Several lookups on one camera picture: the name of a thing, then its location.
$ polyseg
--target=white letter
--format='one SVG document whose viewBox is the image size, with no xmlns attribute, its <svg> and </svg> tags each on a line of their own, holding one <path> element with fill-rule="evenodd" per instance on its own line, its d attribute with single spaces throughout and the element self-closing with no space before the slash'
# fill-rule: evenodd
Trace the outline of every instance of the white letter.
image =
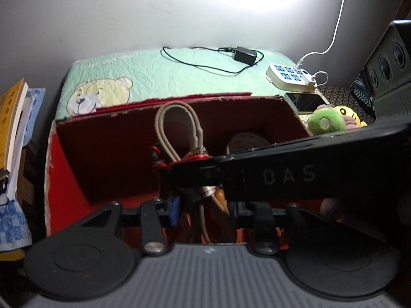
<svg viewBox="0 0 411 308">
<path fill-rule="evenodd" d="M 313 180 L 315 180 L 315 173 L 313 173 L 312 171 L 308 171 L 308 169 L 313 169 L 314 166 L 312 164 L 308 164 L 303 168 L 303 173 L 305 175 L 309 175 L 310 177 L 306 177 L 304 179 L 305 182 L 312 182 Z"/>
<path fill-rule="evenodd" d="M 283 184 L 287 181 L 293 181 L 293 183 L 295 183 L 295 179 L 293 174 L 291 173 L 289 168 L 285 168 L 285 172 L 284 172 L 284 179 L 283 179 Z"/>
<path fill-rule="evenodd" d="M 275 182 L 274 171 L 272 171 L 270 169 L 264 170 L 263 175 L 264 175 L 264 183 L 266 185 L 274 184 L 274 182 Z"/>
</svg>

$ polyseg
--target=black cable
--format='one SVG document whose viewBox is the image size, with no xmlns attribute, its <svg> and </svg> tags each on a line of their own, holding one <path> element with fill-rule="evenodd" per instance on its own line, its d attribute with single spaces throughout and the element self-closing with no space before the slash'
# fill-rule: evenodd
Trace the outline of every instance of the black cable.
<svg viewBox="0 0 411 308">
<path fill-rule="evenodd" d="M 231 53 L 235 53 L 235 52 L 236 52 L 236 49 L 233 48 L 233 47 L 220 47 L 220 48 L 218 48 L 218 49 L 214 49 L 214 48 L 203 47 L 203 46 L 194 46 L 194 47 L 190 47 L 190 48 L 191 48 L 191 49 L 198 49 L 198 48 L 199 48 L 199 49 L 209 50 L 209 51 L 215 51 L 215 52 L 231 52 Z M 189 63 L 189 62 L 181 61 L 181 60 L 175 58 L 174 56 L 170 55 L 170 54 L 166 51 L 166 49 L 172 50 L 171 47 L 163 46 L 162 50 L 163 50 L 164 53 L 167 54 L 170 58 L 172 58 L 173 60 L 175 60 L 175 61 L 177 61 L 177 62 L 179 62 L 179 63 L 182 63 L 182 64 L 184 64 L 184 65 L 193 66 L 193 67 L 210 68 L 210 69 L 215 69 L 215 70 L 217 70 L 217 71 L 221 71 L 221 72 L 225 72 L 225 73 L 230 73 L 230 74 L 236 74 L 236 75 L 240 74 L 241 72 L 245 71 L 246 69 L 248 69 L 248 68 L 250 68 L 250 67 L 252 67 L 252 66 L 255 66 L 255 65 L 258 64 L 262 59 L 264 59 L 264 54 L 263 54 L 262 52 L 257 51 L 257 50 L 254 50 L 254 51 L 258 52 L 259 54 L 261 54 L 261 58 L 260 58 L 258 61 L 256 61 L 254 65 L 245 66 L 243 69 L 240 69 L 240 70 L 237 71 L 237 72 L 232 72 L 232 71 L 226 71 L 225 69 L 221 69 L 221 68 L 217 68 L 217 67 L 205 66 L 205 65 L 197 65 L 197 64 L 194 64 L 194 63 Z"/>
</svg>

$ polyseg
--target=brown patterned carpet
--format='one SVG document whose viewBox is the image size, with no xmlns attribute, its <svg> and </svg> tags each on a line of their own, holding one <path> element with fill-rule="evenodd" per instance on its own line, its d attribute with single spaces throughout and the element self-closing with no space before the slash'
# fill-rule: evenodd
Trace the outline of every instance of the brown patterned carpet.
<svg viewBox="0 0 411 308">
<path fill-rule="evenodd" d="M 375 122 L 374 117 L 366 114 L 364 110 L 359 106 L 358 102 L 351 95 L 350 89 L 343 89 L 332 86 L 319 86 L 318 90 L 324 95 L 325 98 L 328 99 L 328 101 L 333 106 L 348 106 L 357 113 L 361 121 L 365 121 L 368 125 Z"/>
</svg>

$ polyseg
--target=white paper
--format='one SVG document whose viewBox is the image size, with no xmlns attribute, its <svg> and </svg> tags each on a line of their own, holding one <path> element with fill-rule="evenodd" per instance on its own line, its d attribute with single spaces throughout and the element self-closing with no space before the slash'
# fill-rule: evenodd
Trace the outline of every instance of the white paper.
<svg viewBox="0 0 411 308">
<path fill-rule="evenodd" d="M 20 123 L 18 124 L 16 139 L 14 141 L 14 150 L 12 158 L 12 170 L 9 175 L 9 184 L 7 185 L 7 191 L 0 194 L 0 205 L 7 203 L 8 201 L 15 200 L 17 190 L 17 178 L 18 169 L 20 167 L 21 151 L 23 148 L 23 140 L 30 111 L 33 106 L 34 96 L 26 97 L 23 102 L 22 113 L 20 117 Z"/>
</svg>

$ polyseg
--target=bed sheet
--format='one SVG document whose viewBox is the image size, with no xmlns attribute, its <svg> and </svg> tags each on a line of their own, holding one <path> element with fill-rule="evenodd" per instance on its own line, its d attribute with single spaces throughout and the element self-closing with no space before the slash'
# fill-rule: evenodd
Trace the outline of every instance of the bed sheet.
<svg viewBox="0 0 411 308">
<path fill-rule="evenodd" d="M 239 71 L 244 67 L 230 53 L 201 49 L 168 52 L 182 61 L 229 71 Z M 283 95 L 285 91 L 266 79 L 266 70 L 270 63 L 287 65 L 293 62 L 279 52 L 262 52 L 262 62 L 239 75 L 184 65 L 168 58 L 160 50 L 118 53 L 76 61 L 67 74 L 56 119 L 150 98 L 232 92 Z"/>
</svg>

